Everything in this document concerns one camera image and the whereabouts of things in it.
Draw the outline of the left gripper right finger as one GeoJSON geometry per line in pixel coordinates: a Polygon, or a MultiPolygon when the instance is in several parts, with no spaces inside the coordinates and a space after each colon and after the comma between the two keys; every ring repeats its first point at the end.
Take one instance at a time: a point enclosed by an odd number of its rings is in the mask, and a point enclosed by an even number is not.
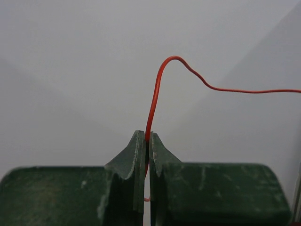
{"type": "Polygon", "coordinates": [[[275,173],[257,163],[182,162],[149,139],[153,226],[287,226],[291,207],[275,173]]]}

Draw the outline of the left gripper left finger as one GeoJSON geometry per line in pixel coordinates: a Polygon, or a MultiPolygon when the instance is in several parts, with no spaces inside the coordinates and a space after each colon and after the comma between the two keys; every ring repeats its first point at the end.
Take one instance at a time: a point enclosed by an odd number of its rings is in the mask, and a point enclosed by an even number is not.
{"type": "Polygon", "coordinates": [[[137,130],[104,166],[36,166],[0,182],[3,226],[141,226],[145,140],[137,130]]]}

